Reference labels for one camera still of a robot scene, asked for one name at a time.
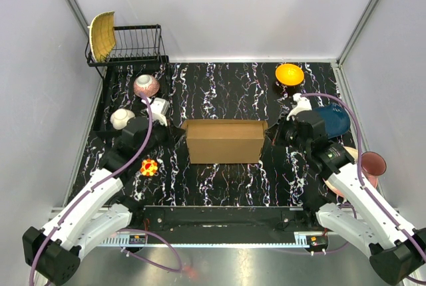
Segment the brown cardboard box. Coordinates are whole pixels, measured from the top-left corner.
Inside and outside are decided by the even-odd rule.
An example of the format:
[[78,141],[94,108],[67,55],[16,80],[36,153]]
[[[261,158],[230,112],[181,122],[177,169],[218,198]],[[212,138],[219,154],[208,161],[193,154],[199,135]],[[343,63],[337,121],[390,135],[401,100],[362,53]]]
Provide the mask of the brown cardboard box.
[[256,164],[268,123],[264,120],[194,119],[182,123],[191,164]]

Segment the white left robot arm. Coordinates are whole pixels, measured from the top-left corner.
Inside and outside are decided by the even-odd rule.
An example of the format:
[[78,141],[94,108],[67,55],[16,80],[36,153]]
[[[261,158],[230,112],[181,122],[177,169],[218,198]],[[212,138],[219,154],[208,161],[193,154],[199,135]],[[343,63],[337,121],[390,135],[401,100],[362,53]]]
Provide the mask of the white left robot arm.
[[71,202],[42,228],[29,227],[23,234],[25,262],[31,268],[30,285],[34,285],[36,274],[48,283],[63,285],[83,258],[106,238],[143,224],[143,203],[128,196],[120,197],[105,214],[97,217],[96,213],[139,171],[142,157],[166,140],[167,125],[155,115],[137,116],[127,122]]

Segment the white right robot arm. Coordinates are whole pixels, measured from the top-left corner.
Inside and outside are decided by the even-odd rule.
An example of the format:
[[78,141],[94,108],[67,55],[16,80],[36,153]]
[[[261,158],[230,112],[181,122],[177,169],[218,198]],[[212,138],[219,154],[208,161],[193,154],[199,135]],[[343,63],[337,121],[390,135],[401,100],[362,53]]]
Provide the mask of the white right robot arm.
[[301,152],[318,176],[339,190],[361,219],[343,214],[324,197],[310,197],[302,214],[304,226],[327,228],[360,250],[376,274],[397,285],[425,264],[425,229],[417,229],[371,185],[345,147],[332,140],[314,110],[281,119],[266,134],[283,147]]

